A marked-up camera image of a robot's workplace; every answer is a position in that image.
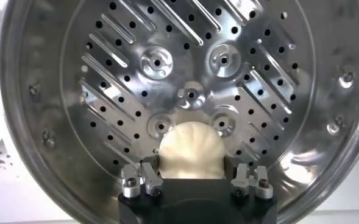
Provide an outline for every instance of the perforated metal plate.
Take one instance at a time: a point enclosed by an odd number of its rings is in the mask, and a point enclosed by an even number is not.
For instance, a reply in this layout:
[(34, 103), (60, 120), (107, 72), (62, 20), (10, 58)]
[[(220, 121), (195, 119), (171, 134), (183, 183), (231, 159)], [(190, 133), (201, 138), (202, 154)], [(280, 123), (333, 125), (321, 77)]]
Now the perforated metal plate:
[(122, 166), (186, 121), (268, 167), (279, 222), (359, 155), (359, 1), (13, 1), (1, 73), (20, 153), (83, 222), (115, 223)]
[[(227, 153), (250, 164), (270, 166), (287, 148), (313, 80), (298, 8), (270, 15), (252, 1), (119, 1), (101, 10), (90, 29), (71, 31), (85, 36), (85, 105), (70, 118), (83, 142), (103, 142), (87, 148), (108, 172), (152, 155), (186, 121), (213, 126)], [(297, 23), (283, 27), (288, 16)]]

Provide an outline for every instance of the dough ball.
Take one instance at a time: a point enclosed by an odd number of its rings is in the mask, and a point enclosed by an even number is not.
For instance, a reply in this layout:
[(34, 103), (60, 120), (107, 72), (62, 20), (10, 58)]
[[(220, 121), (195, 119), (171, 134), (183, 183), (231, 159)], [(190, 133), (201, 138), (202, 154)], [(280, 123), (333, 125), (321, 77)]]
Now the dough ball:
[(200, 122), (175, 126), (159, 147), (163, 178), (220, 179), (224, 176), (225, 146), (217, 131)]

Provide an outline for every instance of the steamed bun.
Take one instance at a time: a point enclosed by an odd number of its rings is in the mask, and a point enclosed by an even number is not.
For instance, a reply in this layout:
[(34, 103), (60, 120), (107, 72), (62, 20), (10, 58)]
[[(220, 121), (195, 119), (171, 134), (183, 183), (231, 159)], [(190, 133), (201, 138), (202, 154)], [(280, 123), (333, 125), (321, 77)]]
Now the steamed bun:
[(224, 176), (225, 146), (217, 131), (200, 122), (175, 126), (163, 137), (159, 169), (163, 178), (219, 179)]

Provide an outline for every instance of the hole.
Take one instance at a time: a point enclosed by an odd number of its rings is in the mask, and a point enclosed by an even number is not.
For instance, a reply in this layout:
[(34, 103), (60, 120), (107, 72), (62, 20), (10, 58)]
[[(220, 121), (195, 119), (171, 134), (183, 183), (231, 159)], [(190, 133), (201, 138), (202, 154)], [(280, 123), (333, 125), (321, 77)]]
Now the hole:
[(284, 48), (284, 47), (279, 47), (278, 52), (279, 52), (280, 54), (284, 53), (284, 52), (285, 52), (285, 48)]
[(217, 8), (216, 10), (215, 10), (215, 13), (216, 13), (216, 15), (221, 15), (221, 13), (222, 13), (222, 11), (221, 11), (221, 9), (220, 8)]
[(251, 12), (250, 12), (250, 18), (254, 18), (255, 15), (257, 15), (257, 14), (255, 13), (255, 11), (251, 11)]
[(221, 58), (221, 63), (222, 63), (222, 64), (228, 63), (228, 58), (222, 57), (222, 58)]
[(190, 15), (187, 17), (187, 19), (188, 19), (190, 22), (192, 22), (192, 21), (194, 21), (195, 17), (194, 17), (193, 14), (190, 14)]
[(96, 26), (98, 29), (102, 28), (102, 22), (101, 22), (101, 21), (97, 21), (97, 22), (95, 23), (95, 26)]
[(166, 31), (170, 33), (170, 32), (172, 31), (172, 26), (171, 26), (171, 25), (167, 25), (167, 26), (166, 26)]
[(271, 32), (270, 32), (269, 29), (266, 29), (266, 30), (265, 30), (265, 36), (270, 36), (270, 33), (271, 33)]
[(159, 67), (160, 66), (160, 60), (155, 60), (154, 65)]
[(283, 80), (282, 80), (282, 79), (278, 79), (277, 85), (282, 86), (282, 85), (283, 85)]
[(208, 40), (211, 39), (211, 33), (207, 32), (207, 33), (205, 34), (205, 38), (208, 39)]
[(86, 44), (86, 48), (87, 48), (87, 49), (92, 49), (92, 48), (93, 48), (93, 44), (92, 44), (91, 42), (88, 42), (88, 43)]
[(190, 44), (185, 43), (185, 44), (183, 45), (183, 48), (184, 48), (185, 50), (188, 50), (188, 49), (190, 48)]
[(117, 40), (116, 40), (116, 45), (117, 45), (117, 46), (123, 45), (123, 41), (120, 40), (120, 39), (117, 39)]
[(287, 12), (282, 12), (281, 13), (281, 19), (286, 19), (288, 17), (288, 13)]
[(133, 21), (131, 21), (131, 22), (129, 23), (129, 27), (132, 28), (132, 29), (136, 28), (136, 23), (133, 22)]
[(239, 31), (239, 29), (237, 27), (232, 27), (232, 29), (230, 30), (233, 34), (237, 33)]
[(117, 5), (114, 2), (111, 2), (109, 7), (110, 7), (111, 10), (117, 9)]
[(153, 8), (152, 6), (148, 6), (147, 12), (148, 12), (149, 14), (153, 14), (154, 11), (155, 11), (155, 10), (154, 10), (154, 8)]
[(107, 84), (106, 84), (106, 82), (101, 82), (100, 86), (101, 86), (102, 88), (106, 88)]

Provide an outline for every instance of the metal bracket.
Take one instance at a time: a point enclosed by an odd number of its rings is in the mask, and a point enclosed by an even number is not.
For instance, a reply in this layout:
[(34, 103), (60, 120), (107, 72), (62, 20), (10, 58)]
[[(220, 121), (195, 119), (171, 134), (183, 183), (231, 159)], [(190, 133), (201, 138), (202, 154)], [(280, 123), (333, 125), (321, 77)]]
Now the metal bracket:
[(230, 182), (233, 186), (232, 192), (237, 197), (244, 197), (249, 193), (250, 182), (247, 171), (247, 164), (239, 164), (236, 177)]
[(140, 178), (136, 169), (131, 165), (125, 165), (121, 170), (122, 190), (126, 198), (135, 198), (140, 195)]
[(150, 163), (141, 163), (141, 174), (144, 177), (146, 193), (158, 197), (162, 191), (163, 180), (158, 177)]
[(269, 183), (267, 169), (258, 166), (255, 176), (248, 175), (247, 164), (240, 163), (237, 167), (236, 177), (231, 181), (233, 194), (237, 197), (245, 197), (249, 194), (249, 187), (254, 187), (255, 196), (260, 199), (269, 200), (273, 196), (273, 188)]
[(261, 199), (271, 199), (273, 196), (273, 188), (269, 183), (267, 169), (265, 166), (258, 166), (255, 173), (255, 196)]

